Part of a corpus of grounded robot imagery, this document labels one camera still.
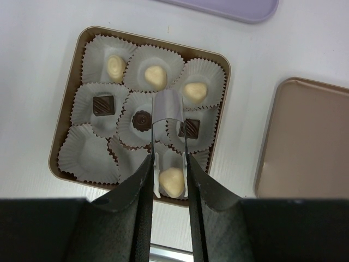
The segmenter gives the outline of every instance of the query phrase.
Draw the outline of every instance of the purple tray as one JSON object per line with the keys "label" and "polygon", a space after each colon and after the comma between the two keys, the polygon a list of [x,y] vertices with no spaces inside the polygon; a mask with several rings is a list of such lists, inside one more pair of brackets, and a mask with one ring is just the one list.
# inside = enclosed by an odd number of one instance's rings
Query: purple tray
{"label": "purple tray", "polygon": [[260,23],[272,16],[279,0],[159,0],[245,23]]}

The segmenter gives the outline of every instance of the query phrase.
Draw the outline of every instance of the heart-shaped white chocolate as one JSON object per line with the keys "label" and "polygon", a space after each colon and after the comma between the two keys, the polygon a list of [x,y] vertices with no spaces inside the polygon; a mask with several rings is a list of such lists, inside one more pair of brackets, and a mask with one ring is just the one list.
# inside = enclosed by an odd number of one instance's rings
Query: heart-shaped white chocolate
{"label": "heart-shaped white chocolate", "polygon": [[107,72],[110,78],[116,82],[122,82],[124,72],[126,70],[126,63],[119,56],[112,55],[108,58],[107,61]]}
{"label": "heart-shaped white chocolate", "polygon": [[184,95],[194,104],[199,104],[207,96],[207,85],[201,82],[186,84]]}
{"label": "heart-shaped white chocolate", "polygon": [[169,168],[160,174],[159,182],[170,197],[177,198],[182,195],[185,187],[183,170]]}
{"label": "heart-shaped white chocolate", "polygon": [[151,84],[155,90],[161,91],[167,85],[167,74],[164,68],[159,65],[148,67],[144,73],[146,81]]}

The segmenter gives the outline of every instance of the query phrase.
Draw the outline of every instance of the brown tray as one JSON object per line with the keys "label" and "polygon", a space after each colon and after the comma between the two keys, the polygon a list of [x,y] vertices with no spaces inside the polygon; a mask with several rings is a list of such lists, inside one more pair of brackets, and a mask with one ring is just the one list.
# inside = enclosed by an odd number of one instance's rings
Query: brown tray
{"label": "brown tray", "polygon": [[290,78],[276,91],[260,198],[349,198],[349,90]]}
{"label": "brown tray", "polygon": [[[73,61],[71,63],[70,72],[68,76],[67,86],[65,87],[65,92],[63,96],[63,101],[61,105],[61,110],[59,113],[57,126],[55,135],[53,137],[50,157],[49,157],[49,167],[51,172],[57,177],[61,178],[67,181],[73,181],[80,184],[85,184],[88,186],[93,186],[101,189],[113,189],[117,186],[115,185],[109,185],[109,184],[101,184],[101,183],[87,183],[87,182],[80,182],[77,181],[76,178],[67,172],[61,172],[58,169],[58,152],[60,147],[63,145],[65,138],[68,135],[69,127],[71,126],[70,123],[70,113],[71,108],[73,107],[73,101],[74,101],[74,95],[77,89],[82,85],[81,82],[81,75],[82,75],[82,57],[85,54],[85,45],[92,41],[93,38],[98,35],[104,35],[104,36],[113,36],[113,37],[119,37],[126,41],[130,41],[137,45],[156,45],[159,47],[163,47],[172,51],[175,51],[179,53],[185,61],[188,61],[192,58],[199,57],[199,58],[205,58],[211,61],[214,61],[215,63],[219,64],[226,75],[226,83],[225,83],[225,91],[224,91],[224,98],[222,102],[220,103],[220,114],[218,119],[218,125],[217,125],[217,131],[216,136],[214,140],[214,144],[210,148],[210,156],[209,156],[209,165],[207,168],[207,172],[209,173],[211,164],[212,164],[212,157],[216,146],[216,137],[219,133],[219,127],[221,123],[221,116],[222,111],[224,108],[225,100],[226,100],[226,93],[227,88],[229,87],[229,80],[230,80],[230,65],[227,59],[217,53],[212,53],[204,50],[200,50],[193,47],[188,47],[184,45],[178,45],[171,42],[166,42],[158,39],[143,37],[141,35],[136,34],[130,34],[125,33],[117,30],[107,29],[103,27],[89,27],[86,28],[79,36],[73,56]],[[176,200],[176,199],[170,199],[166,198],[164,196],[161,197],[161,199],[154,198],[154,200],[166,202],[169,204],[176,204],[180,206],[188,206],[188,201],[185,200]]]}

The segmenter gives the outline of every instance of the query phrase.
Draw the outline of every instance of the white table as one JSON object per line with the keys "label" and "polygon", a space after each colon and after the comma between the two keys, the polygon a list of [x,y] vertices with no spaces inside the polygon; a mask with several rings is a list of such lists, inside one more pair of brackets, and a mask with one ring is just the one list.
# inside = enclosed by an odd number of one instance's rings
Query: white table
{"label": "white table", "polygon": [[[224,55],[232,79],[211,175],[242,197],[254,179],[275,88],[300,76],[349,86],[349,1],[280,0],[247,25],[152,0],[0,1],[0,197],[106,191],[55,178],[47,160],[77,37],[99,25]],[[152,243],[191,250],[188,209],[154,203]]]}

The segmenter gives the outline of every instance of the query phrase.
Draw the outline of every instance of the round dark chocolate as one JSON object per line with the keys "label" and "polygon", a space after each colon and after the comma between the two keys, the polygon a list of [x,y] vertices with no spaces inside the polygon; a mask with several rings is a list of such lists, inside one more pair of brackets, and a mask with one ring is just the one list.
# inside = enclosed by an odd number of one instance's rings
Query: round dark chocolate
{"label": "round dark chocolate", "polygon": [[133,127],[140,132],[148,131],[152,127],[152,115],[146,111],[138,111],[132,118]]}

